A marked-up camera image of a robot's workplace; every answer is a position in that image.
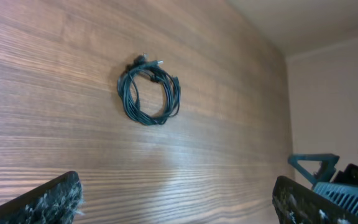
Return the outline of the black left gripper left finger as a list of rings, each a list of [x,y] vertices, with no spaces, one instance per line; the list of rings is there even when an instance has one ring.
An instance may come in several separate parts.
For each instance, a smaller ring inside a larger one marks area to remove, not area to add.
[[[69,171],[0,205],[0,223],[72,224],[83,203],[79,175]]]

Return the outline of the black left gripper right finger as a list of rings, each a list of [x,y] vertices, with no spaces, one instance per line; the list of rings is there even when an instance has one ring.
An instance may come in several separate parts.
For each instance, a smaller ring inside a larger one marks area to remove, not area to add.
[[[358,224],[358,217],[285,176],[277,177],[272,203],[280,224]]]

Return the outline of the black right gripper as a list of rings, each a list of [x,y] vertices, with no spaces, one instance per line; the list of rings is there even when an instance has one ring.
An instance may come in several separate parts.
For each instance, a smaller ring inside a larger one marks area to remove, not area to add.
[[[313,192],[358,216],[358,166],[349,164],[339,171],[333,183],[340,156],[327,154],[292,154],[288,163],[312,186]]]

